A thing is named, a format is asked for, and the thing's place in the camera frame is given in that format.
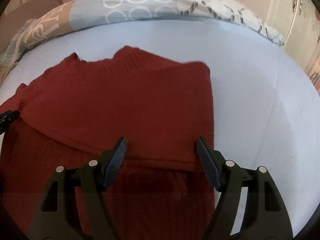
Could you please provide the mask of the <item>red knit sweater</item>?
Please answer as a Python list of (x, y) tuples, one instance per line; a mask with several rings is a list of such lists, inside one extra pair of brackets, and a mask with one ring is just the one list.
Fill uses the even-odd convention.
[(201, 239), (214, 191), (195, 152), (213, 144), (210, 70), (138, 48), (86, 62), (74, 53), (30, 84), (1, 111), (19, 111), (1, 150), (1, 201), (28, 233), (31, 217), (58, 166), (86, 165), (127, 140), (113, 185), (103, 193), (121, 239)]

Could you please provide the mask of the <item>folded brown garment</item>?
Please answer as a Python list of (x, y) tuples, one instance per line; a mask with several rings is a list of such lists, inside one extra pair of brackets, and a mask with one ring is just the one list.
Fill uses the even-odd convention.
[(17, 66), (17, 63), (14, 63), (10, 66), (0, 65), (0, 86), (3, 84), (4, 80), (7, 78), (11, 70), (16, 66)]

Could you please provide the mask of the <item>plaid green pink pillow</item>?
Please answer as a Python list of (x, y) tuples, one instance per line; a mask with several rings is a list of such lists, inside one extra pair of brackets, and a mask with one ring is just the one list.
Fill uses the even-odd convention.
[(11, 66), (21, 59), (24, 52), (31, 48), (32, 38), (29, 37), (35, 19), (27, 20), (17, 31), (6, 49), (1, 53), (1, 66)]

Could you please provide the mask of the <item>pink upholstered headboard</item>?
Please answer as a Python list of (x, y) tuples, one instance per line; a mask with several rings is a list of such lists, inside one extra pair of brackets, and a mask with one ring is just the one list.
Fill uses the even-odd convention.
[(38, 19), (48, 11), (59, 6), (59, 0), (31, 0), (1, 17), (1, 53), (9, 45), (17, 31), (21, 29), (27, 20)]

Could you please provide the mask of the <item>light blue bed sheet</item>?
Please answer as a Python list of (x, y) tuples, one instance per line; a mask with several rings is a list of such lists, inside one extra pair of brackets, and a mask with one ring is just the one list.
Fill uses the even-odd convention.
[(123, 22), (67, 34), (26, 53), (1, 86), (1, 101), (71, 53), (111, 58), (124, 46), (210, 68), (214, 145), (246, 168), (265, 166), (297, 235), (319, 205), (319, 94), (277, 45), (218, 20)]

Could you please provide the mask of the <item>patterned blue brown duvet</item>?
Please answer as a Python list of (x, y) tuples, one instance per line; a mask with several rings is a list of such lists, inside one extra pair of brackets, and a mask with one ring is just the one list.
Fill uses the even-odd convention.
[(236, 0), (72, 0), (36, 19), (29, 37), (32, 48), (50, 38), (99, 25), (180, 17), (234, 23), (284, 45), (276, 29)]

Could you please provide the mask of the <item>white floral wardrobe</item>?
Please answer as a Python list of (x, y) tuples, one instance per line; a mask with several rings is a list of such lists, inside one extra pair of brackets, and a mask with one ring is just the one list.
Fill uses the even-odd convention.
[(308, 73), (319, 54), (319, 16), (311, 0), (271, 0), (266, 22), (284, 39), (283, 50)]

